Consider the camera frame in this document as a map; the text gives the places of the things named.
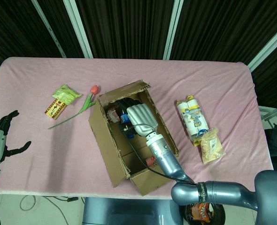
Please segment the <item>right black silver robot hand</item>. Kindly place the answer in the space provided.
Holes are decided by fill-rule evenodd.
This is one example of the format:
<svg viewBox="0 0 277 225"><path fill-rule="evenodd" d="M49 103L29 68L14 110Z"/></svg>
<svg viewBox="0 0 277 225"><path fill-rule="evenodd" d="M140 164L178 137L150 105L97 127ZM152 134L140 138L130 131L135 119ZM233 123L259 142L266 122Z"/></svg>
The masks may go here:
<svg viewBox="0 0 277 225"><path fill-rule="evenodd" d="M128 139L134 138L136 134L147 137L157 131L158 122L145 103L126 97L117 100L115 106L120 119L120 130Z"/></svg>

